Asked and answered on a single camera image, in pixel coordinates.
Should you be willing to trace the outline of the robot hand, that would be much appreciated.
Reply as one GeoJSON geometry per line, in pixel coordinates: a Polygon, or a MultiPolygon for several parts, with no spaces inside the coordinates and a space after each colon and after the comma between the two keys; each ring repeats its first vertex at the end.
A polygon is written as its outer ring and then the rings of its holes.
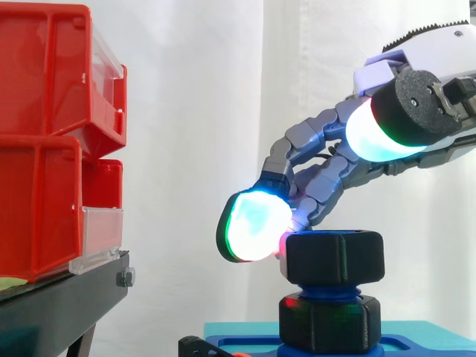
{"type": "Polygon", "coordinates": [[[354,73],[349,97],[273,144],[256,183],[227,201],[216,246],[233,263],[262,260],[320,224],[346,189],[474,148],[474,25],[413,30],[354,73]]]}

